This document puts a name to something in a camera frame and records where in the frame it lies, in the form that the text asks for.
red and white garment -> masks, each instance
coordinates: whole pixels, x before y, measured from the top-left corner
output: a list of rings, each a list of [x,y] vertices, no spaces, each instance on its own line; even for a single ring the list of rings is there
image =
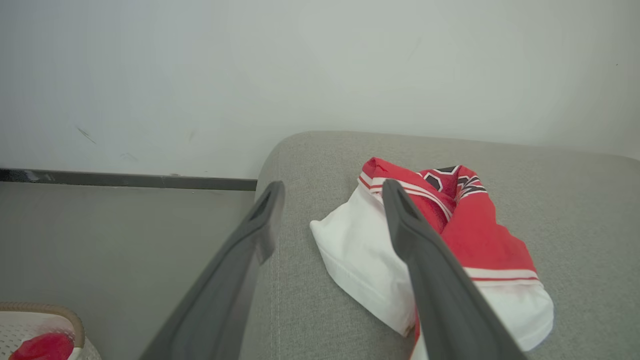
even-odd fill
[[[333,280],[403,336],[415,325],[408,269],[391,246],[382,203],[386,179],[400,182],[520,348],[541,343],[553,327],[553,302],[525,244],[496,223],[486,189],[461,165],[413,172],[371,158],[347,203],[310,224]],[[412,359],[425,358],[418,341]]]

dark gray baseboard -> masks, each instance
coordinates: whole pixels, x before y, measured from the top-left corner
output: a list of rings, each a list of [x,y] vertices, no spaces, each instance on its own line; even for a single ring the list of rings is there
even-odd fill
[[[0,181],[35,184],[93,186],[133,186],[140,188],[176,188],[255,191],[257,180],[217,177],[154,176],[100,174],[46,170],[0,168]]]

gray floor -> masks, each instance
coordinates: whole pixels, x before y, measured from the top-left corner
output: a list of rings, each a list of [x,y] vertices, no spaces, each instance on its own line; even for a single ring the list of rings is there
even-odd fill
[[[67,306],[103,359],[137,359],[253,196],[0,183],[0,301]]]

gray sofa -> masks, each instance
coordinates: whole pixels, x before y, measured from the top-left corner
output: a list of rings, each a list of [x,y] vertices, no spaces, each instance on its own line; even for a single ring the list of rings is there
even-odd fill
[[[329,277],[309,229],[347,201],[377,156],[413,170],[475,170],[554,299],[529,359],[640,359],[640,161],[544,147],[351,132],[278,144],[258,178],[286,186],[277,250],[260,269],[241,359],[402,359],[402,338]]]

white basket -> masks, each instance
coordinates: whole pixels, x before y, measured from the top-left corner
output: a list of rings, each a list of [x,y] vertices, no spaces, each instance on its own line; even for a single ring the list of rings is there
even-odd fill
[[[0,360],[8,360],[23,341],[48,332],[66,334],[74,342],[67,360],[100,360],[73,311],[54,305],[0,302]]]

